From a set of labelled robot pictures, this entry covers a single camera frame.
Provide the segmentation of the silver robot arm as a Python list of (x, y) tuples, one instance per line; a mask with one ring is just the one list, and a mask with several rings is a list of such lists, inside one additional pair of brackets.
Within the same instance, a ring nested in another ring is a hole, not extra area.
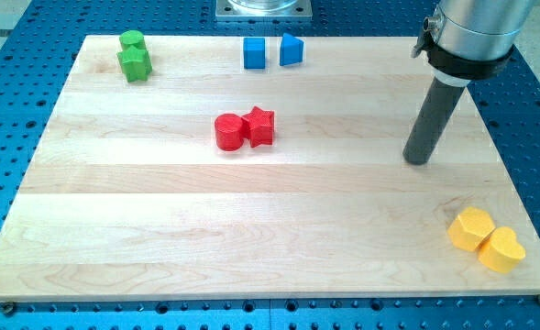
[(426, 53), (435, 78), (453, 87), (496, 76), (535, 0), (441, 0), (424, 19), (411, 56)]

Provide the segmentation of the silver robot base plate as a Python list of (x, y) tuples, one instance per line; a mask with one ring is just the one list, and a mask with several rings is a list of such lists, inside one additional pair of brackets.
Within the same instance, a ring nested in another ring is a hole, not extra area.
[(300, 18), (313, 16), (311, 0), (216, 0), (220, 19)]

